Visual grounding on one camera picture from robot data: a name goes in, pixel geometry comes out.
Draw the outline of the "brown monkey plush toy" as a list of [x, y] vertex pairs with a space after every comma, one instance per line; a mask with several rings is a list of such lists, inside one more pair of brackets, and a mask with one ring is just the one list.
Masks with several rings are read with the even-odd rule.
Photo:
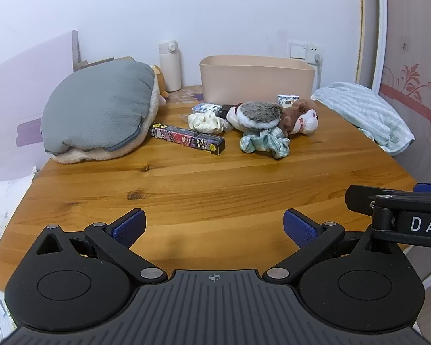
[[316, 103], [299, 99], [290, 107], [282, 109], [279, 127], [286, 138], [295, 134], [312, 134], [318, 128]]

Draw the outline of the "white wall switch socket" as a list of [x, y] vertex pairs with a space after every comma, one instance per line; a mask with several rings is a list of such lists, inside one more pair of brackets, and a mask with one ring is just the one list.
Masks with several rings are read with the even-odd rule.
[[288, 41], [287, 54], [290, 58], [300, 59], [308, 64], [317, 64], [324, 58], [323, 47], [295, 40]]

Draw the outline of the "white wardrobe door frame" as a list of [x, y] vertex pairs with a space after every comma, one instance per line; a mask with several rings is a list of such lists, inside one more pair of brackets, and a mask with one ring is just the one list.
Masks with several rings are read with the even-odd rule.
[[388, 0], [360, 0], [356, 83], [379, 94], [387, 41]]

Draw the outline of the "blue white tissue pack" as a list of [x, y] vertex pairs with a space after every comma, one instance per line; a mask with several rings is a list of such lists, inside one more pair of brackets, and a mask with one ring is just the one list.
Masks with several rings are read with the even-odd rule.
[[300, 97], [297, 95], [278, 94], [276, 101], [283, 108], [290, 108], [299, 99]]

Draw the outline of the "cream thermos bottle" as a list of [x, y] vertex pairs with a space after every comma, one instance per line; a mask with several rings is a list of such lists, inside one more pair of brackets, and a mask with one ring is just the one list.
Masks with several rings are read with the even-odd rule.
[[180, 90], [182, 88], [181, 60], [176, 40], [159, 43], [159, 61], [165, 78], [166, 91]]

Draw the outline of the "grey hedgehog plush toy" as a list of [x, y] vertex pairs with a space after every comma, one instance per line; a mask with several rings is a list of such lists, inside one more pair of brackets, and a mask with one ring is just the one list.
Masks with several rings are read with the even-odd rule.
[[229, 109], [226, 120], [237, 130], [262, 131], [279, 125], [282, 106], [266, 101], [248, 101]]

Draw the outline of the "beige plastic storage bin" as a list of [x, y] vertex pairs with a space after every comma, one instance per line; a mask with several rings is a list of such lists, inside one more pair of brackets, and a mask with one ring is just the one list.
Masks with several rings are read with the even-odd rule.
[[301, 60], [212, 55], [200, 61], [204, 100], [214, 104], [275, 103], [280, 94], [311, 97], [315, 69]]

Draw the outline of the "striped light blue blanket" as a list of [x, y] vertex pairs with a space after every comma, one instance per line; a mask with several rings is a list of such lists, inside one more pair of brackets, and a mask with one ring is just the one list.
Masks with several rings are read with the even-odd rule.
[[311, 98], [335, 111], [391, 156], [402, 153], [415, 141], [393, 106], [367, 87], [335, 82], [315, 90]]

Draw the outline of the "long dark printed box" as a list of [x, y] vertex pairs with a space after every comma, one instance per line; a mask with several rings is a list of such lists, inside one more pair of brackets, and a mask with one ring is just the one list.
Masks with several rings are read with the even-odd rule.
[[206, 151], [215, 155], [220, 155], [226, 147], [225, 139], [221, 136], [199, 133], [173, 125], [164, 125], [155, 122], [149, 131], [150, 135], [156, 139], [162, 139], [170, 143]]

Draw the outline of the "cream satin scrunchie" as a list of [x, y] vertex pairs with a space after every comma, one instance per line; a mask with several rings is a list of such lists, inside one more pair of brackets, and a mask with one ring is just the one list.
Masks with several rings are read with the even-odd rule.
[[189, 129], [203, 134], [219, 135], [232, 129], [231, 124], [213, 111], [193, 113], [188, 116]]

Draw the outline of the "green plaid scrunchie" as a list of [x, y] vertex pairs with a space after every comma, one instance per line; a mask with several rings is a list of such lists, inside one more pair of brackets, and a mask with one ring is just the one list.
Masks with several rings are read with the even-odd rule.
[[261, 131], [246, 131], [240, 139], [240, 149], [247, 154], [254, 152], [271, 153], [279, 160], [290, 154], [290, 140], [278, 126]]

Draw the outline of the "grey turtle plush pillow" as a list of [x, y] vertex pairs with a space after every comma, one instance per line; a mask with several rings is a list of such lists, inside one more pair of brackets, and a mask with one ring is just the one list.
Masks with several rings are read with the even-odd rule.
[[162, 73], [133, 59], [80, 69], [52, 92], [43, 110], [43, 146], [56, 162], [110, 160], [137, 149], [166, 101]]

